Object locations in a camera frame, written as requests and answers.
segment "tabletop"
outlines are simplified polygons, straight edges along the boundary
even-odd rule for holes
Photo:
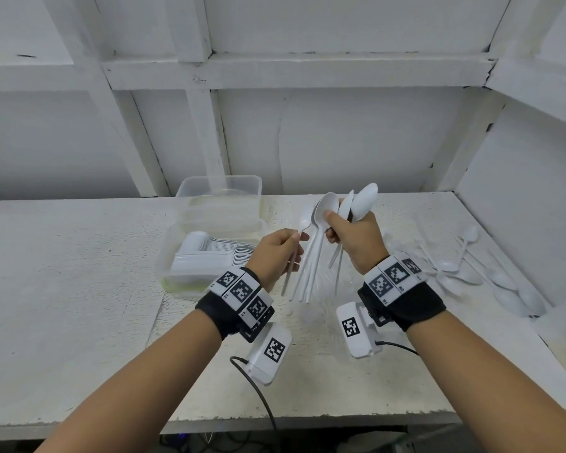
[[[314,198],[265,196],[262,218],[269,230],[290,227],[301,206]],[[45,437],[194,308],[196,299],[165,293],[154,274],[178,203],[175,198],[0,202],[0,440]],[[418,237],[412,217],[418,211],[430,239],[449,254],[458,248],[458,226],[476,223],[453,193],[379,194],[373,211],[390,244]],[[480,230],[474,250],[496,247]],[[278,425],[459,421],[415,355],[384,347],[371,358],[349,356],[335,308],[358,301],[360,276],[345,258],[334,296],[334,271],[326,267],[333,250],[324,245],[309,305],[283,298],[282,280],[272,292],[272,320],[293,336],[274,382],[263,388]],[[504,262],[523,280],[508,259]],[[451,312],[566,408],[566,372],[529,319],[506,312],[487,285],[465,285],[460,298],[432,286]],[[386,340],[408,343],[393,324],[380,332]],[[228,360],[249,350],[241,337],[227,338],[164,432],[268,429],[260,399]]]

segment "forearm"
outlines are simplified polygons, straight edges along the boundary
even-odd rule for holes
[[[407,335],[488,451],[566,451],[566,411],[451,313],[414,324]]]
[[[212,320],[191,312],[90,395],[38,453],[146,451],[220,344]]]

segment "plastic container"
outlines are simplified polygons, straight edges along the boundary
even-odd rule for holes
[[[189,232],[204,231],[213,238],[224,238],[257,244],[266,233],[266,222],[261,219],[226,219],[216,221],[180,221],[166,231],[155,265],[155,274],[166,292],[185,297],[201,297],[205,289],[227,267],[209,271],[172,270],[174,255]]]
[[[182,182],[176,197],[180,199],[181,221],[259,219],[262,178],[190,176]]]

